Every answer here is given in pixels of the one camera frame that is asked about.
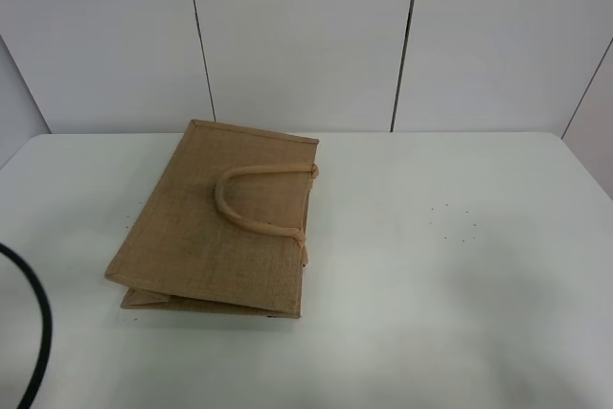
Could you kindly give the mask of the brown linen tote bag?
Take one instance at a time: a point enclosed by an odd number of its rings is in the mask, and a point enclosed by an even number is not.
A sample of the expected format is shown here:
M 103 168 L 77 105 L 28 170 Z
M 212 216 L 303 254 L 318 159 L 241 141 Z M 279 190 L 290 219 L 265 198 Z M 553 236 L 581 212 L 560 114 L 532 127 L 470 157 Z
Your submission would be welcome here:
M 317 147 L 191 121 L 106 268 L 122 308 L 299 318 Z

